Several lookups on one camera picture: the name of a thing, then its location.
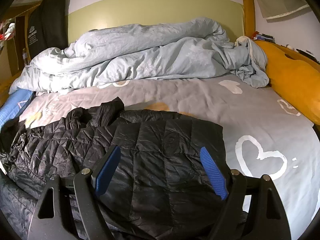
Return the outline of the blue pillow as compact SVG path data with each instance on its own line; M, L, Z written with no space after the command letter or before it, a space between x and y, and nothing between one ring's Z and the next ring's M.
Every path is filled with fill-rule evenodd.
M13 94L9 95L0 111L1 129L7 121L19 117L34 98L35 92L27 89L18 89Z

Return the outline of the grey heart-print bed sheet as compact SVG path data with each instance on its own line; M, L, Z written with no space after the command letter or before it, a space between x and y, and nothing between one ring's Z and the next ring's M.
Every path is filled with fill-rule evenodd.
M313 122L271 87L253 88L229 74L211 79L131 80L36 97L22 116L28 128L45 126L76 108L119 98L125 110L176 112L223 128L229 171L268 174L280 196L285 224L275 231L298 239L319 210L319 139Z

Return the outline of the cluttered wooden shelf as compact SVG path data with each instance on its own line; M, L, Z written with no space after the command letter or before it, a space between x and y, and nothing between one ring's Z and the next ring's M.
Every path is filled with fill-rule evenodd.
M3 50L5 41L13 38L14 34L15 34L15 21L13 18L1 21L1 34L0 34L1 50Z

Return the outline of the black puffer down jacket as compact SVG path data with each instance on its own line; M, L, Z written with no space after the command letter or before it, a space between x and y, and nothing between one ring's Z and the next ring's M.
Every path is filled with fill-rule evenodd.
M206 148L226 179L223 128L176 112L125 110L115 98L35 128L1 131L1 211L26 239L47 179L95 169L112 146L121 159L100 210L116 239L207 239L223 208L200 160Z

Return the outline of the green padded headboard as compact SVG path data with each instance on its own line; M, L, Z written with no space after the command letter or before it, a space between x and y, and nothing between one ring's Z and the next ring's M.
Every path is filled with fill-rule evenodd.
M198 17L220 23L232 42L245 33L244 9L231 0L102 0L68 15L68 41L92 29L180 23Z

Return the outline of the light blue crumpled duvet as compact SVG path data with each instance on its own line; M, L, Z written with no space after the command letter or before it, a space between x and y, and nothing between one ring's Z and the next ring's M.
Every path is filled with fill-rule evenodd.
M35 56L9 92L61 92L140 79L207 79L231 73L253 88L268 85L267 56L250 38L231 42L216 21L129 24L90 30L65 49Z

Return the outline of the wooden bed frame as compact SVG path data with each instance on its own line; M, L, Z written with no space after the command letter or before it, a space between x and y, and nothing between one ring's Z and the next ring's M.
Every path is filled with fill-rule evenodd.
M243 24L244 32L248 35L253 35L256 28L255 19L255 5L254 0L242 0L243 1ZM30 14L40 6L42 0L36 0L34 2L28 2L24 4L12 5L7 7L1 14L1 22L9 20L11 18L22 17L24 24L24 31L27 31L27 23ZM293 59L303 60L310 64L313 68L319 70L319 63L312 61L310 58L299 53L288 53ZM1 106L5 104L9 97L9 86L12 85L15 77L19 77L21 71L17 70L11 77L1 81Z

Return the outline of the orange long pillow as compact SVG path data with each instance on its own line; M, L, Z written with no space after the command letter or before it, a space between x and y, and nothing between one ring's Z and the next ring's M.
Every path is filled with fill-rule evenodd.
M319 125L319 64L271 42L256 41L266 53L266 73L273 90Z

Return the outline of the black hanging garment bag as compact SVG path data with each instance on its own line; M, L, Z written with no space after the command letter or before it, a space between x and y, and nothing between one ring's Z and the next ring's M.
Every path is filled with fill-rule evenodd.
M65 9L66 0L43 0L31 13L27 30L31 59L47 48L68 46Z

